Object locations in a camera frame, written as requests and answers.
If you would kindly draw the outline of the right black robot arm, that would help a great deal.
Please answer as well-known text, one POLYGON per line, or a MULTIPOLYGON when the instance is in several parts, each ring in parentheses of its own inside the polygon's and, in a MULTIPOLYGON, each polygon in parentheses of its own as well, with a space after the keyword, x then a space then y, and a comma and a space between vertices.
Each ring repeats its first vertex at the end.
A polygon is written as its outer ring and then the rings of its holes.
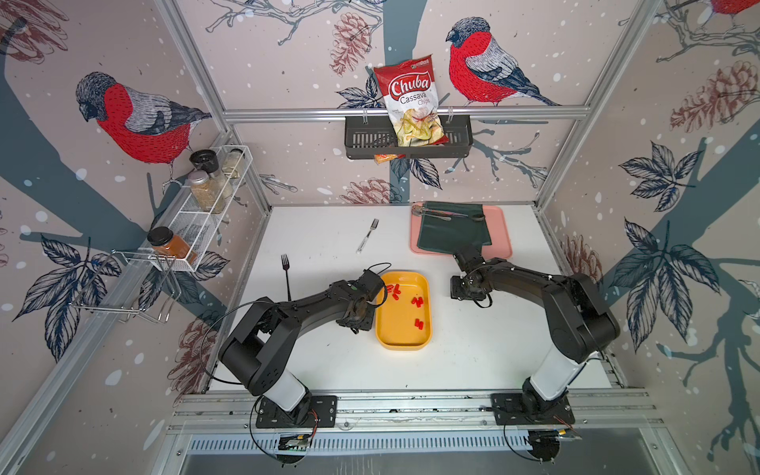
POLYGON ((591 277, 542 273, 503 258, 486 260, 467 245, 453 255, 461 275, 450 279, 453 300, 493 304, 506 292, 544 309, 552 347, 522 386, 522 412, 536 421, 558 407, 569 385, 595 354, 621 335, 621 328, 591 277))

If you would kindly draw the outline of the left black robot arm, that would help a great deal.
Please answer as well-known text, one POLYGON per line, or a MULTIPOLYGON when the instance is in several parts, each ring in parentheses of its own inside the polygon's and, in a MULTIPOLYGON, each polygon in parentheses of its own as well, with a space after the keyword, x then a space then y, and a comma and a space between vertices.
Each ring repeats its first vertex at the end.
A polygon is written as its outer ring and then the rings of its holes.
POLYGON ((287 370, 298 338, 330 323, 354 334, 367 331, 386 300, 384 281, 369 269, 356 280, 336 281, 297 301, 260 298, 220 346, 219 360, 251 395, 265 397, 300 425, 314 411, 311 392, 287 370))

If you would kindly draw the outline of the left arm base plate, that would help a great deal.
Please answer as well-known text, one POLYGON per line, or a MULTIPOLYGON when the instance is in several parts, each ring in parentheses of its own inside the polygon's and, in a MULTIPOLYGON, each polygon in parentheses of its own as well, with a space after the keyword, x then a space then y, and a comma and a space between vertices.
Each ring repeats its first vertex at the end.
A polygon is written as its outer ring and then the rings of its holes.
POLYGON ((258 429, 333 428, 337 405, 336 396, 307 394, 292 411, 286 412, 264 397, 255 410, 255 426, 258 429))

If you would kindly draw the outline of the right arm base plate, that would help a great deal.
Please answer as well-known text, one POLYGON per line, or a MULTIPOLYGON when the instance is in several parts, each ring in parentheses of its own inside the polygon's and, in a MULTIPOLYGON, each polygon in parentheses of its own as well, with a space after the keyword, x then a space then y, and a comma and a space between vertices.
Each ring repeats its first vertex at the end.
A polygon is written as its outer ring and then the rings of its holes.
POLYGON ((544 401, 532 393, 494 393, 490 404, 498 426, 572 426, 576 422, 568 392, 552 401, 544 401))

